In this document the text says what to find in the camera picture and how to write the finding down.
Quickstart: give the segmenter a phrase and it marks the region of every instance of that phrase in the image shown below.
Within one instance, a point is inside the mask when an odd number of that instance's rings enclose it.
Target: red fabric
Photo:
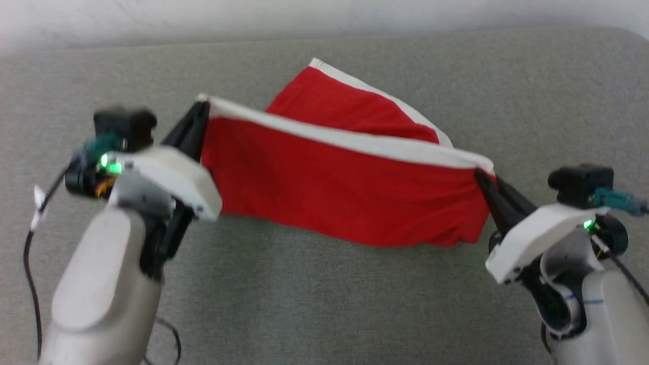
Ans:
[[[268,113],[348,131],[438,143],[392,101],[302,71]],[[217,118],[208,124],[202,163],[223,197],[223,212],[256,216],[361,244],[452,246],[477,241],[488,209],[474,171],[374,157]]]

